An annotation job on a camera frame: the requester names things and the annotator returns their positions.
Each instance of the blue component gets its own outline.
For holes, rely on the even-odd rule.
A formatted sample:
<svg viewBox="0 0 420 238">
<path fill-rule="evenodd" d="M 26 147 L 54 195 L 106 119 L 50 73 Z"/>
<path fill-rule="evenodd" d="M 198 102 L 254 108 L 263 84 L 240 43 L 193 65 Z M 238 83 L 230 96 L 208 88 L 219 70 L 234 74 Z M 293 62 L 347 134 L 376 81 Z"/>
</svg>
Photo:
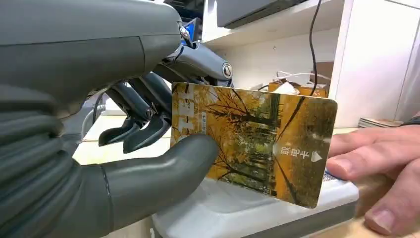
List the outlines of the blue component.
<svg viewBox="0 0 420 238">
<path fill-rule="evenodd" d="M 184 26 L 184 28 L 187 29 L 188 33 L 190 33 L 191 41 L 192 42 L 193 41 L 196 41 L 197 39 L 194 39 L 194 37 L 195 37 L 195 31 L 196 31 L 196 20 L 194 19 L 194 20 L 188 22 Z M 182 40 L 181 43 L 183 45 L 187 45 L 187 43 L 184 40 Z"/>
</svg>

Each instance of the gray robotic hand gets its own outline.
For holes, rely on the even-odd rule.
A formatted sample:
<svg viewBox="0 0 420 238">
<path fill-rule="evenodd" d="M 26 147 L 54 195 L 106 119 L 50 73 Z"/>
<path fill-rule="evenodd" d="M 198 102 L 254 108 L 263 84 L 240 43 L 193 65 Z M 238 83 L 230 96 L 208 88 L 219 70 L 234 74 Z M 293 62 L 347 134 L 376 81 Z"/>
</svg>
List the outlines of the gray robotic hand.
<svg viewBox="0 0 420 238">
<path fill-rule="evenodd" d="M 162 77 L 171 83 L 233 87 L 232 66 L 200 42 L 191 42 L 183 26 L 179 29 L 186 45 L 180 41 L 178 49 L 153 72 L 107 90 L 127 119 L 121 127 L 104 131 L 99 137 L 100 146 L 123 141 L 123 152 L 130 153 L 155 143 L 168 131 L 172 120 L 171 91 Z M 141 129 L 148 121 L 149 125 Z"/>
<path fill-rule="evenodd" d="M 60 138 L 60 119 L 99 91 L 126 110 L 129 119 L 116 130 L 129 138 L 147 120 L 153 128 L 167 127 L 156 118 L 170 124 L 158 77 L 229 81 L 189 61 L 197 54 L 184 55 L 205 48 L 180 46 L 173 8 L 148 0 L 4 0 L 0 32 L 0 237 L 102 237 L 197 188 L 218 153 L 208 136 L 191 135 L 157 158 L 87 166 Z M 148 135 L 161 132 L 131 143 L 146 146 Z"/>
</svg>

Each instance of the card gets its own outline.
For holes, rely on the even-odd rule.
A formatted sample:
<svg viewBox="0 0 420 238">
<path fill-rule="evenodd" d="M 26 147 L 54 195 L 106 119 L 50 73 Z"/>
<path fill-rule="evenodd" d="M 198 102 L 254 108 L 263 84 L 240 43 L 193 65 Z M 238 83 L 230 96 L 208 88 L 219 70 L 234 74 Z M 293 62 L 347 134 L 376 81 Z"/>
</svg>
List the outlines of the card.
<svg viewBox="0 0 420 238">
<path fill-rule="evenodd" d="M 195 133 L 219 145 L 207 177 L 316 207 L 334 100 L 188 83 L 172 92 L 171 146 Z"/>
</svg>

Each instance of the wooden table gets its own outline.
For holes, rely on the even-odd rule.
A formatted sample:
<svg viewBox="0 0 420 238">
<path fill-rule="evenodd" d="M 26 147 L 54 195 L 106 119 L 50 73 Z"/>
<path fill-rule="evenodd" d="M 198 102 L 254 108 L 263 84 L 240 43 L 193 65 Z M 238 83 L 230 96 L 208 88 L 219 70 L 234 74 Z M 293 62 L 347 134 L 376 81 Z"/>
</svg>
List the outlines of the wooden table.
<svg viewBox="0 0 420 238">
<path fill-rule="evenodd" d="M 162 150 L 167 147 L 170 141 L 170 132 L 165 134 L 155 144 L 137 150 L 129 154 L 122 153 L 122 143 L 116 143 L 104 147 L 98 146 L 100 133 L 108 128 L 121 126 L 125 117 L 121 116 L 100 116 L 94 126 L 86 134 L 84 141 L 79 145 L 73 157 L 80 164 L 105 163 L 115 160 L 123 160 L 138 157 L 155 157 L 163 154 Z M 334 133 L 347 133 L 356 128 L 336 129 Z M 382 237 L 363 225 L 363 214 L 375 204 L 391 187 L 392 181 L 385 176 L 372 176 L 359 181 L 354 181 L 359 188 L 359 203 L 356 217 L 344 224 L 338 225 L 330 230 L 322 232 L 314 237 L 317 238 L 377 238 Z M 151 219 L 147 218 L 130 226 L 122 228 L 106 236 L 107 238 L 151 238 Z M 420 227 L 413 228 L 409 234 L 401 237 L 420 238 Z"/>
</svg>

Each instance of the white cabinet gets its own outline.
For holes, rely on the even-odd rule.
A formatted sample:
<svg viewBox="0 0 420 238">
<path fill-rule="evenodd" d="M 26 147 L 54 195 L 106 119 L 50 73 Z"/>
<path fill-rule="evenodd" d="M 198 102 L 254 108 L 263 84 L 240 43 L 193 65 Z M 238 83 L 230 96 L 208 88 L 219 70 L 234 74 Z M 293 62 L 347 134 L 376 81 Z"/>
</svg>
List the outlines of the white cabinet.
<svg viewBox="0 0 420 238">
<path fill-rule="evenodd" d="M 420 10 L 394 2 L 353 2 L 331 85 L 338 126 L 355 126 L 360 117 L 396 117 L 419 19 Z"/>
<path fill-rule="evenodd" d="M 335 61 L 331 99 L 336 127 L 360 117 L 406 119 L 420 111 L 420 20 L 417 0 L 324 0 L 315 23 L 316 59 Z M 276 71 L 309 72 L 309 27 L 317 0 L 236 29 L 217 27 L 217 0 L 207 0 L 203 41 L 234 67 L 234 83 L 250 88 Z"/>
</svg>

